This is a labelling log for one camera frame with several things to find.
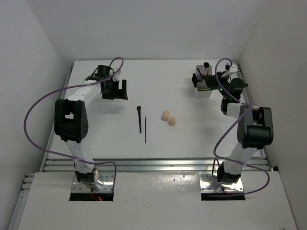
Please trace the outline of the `green tube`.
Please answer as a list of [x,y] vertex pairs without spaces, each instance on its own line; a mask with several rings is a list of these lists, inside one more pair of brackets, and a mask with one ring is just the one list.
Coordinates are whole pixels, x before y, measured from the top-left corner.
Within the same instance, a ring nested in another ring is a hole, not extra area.
[[210,89],[207,89],[207,88],[198,88],[197,90],[198,90],[199,92],[210,91]]

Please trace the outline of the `long black brush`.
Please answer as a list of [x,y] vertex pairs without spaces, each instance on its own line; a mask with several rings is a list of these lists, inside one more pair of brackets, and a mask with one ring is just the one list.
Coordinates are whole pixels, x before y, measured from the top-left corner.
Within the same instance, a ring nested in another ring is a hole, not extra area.
[[210,64],[208,62],[204,62],[204,75],[207,76],[210,70]]

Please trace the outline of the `black fan brush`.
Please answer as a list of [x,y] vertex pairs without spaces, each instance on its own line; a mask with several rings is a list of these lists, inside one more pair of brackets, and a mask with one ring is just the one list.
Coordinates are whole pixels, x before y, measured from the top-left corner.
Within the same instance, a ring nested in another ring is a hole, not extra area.
[[192,74],[192,83],[193,83],[194,88],[196,88],[198,84],[198,78],[195,73]]

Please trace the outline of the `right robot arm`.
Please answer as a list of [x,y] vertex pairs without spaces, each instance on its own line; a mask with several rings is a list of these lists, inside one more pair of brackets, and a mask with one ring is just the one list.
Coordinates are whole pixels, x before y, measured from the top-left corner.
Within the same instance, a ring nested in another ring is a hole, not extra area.
[[273,141],[272,110],[241,102],[241,93],[248,84],[240,78],[228,80],[230,76],[223,76],[222,72],[204,78],[209,89],[218,90],[223,96],[223,114],[236,118],[230,129],[237,127],[237,144],[230,156],[219,165],[216,175],[220,183],[236,183],[241,177],[243,167],[254,153]]

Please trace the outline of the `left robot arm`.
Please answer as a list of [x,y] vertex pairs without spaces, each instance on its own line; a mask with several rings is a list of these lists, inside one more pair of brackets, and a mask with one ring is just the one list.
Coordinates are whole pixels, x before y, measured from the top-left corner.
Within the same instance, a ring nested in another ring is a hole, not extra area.
[[74,157],[77,181],[91,190],[101,189],[103,178],[99,176],[96,164],[82,144],[89,131],[86,108],[98,95],[108,100],[128,99],[127,81],[122,80],[122,88],[119,88],[120,73],[120,68],[99,65],[75,93],[55,102],[54,132],[65,142]]

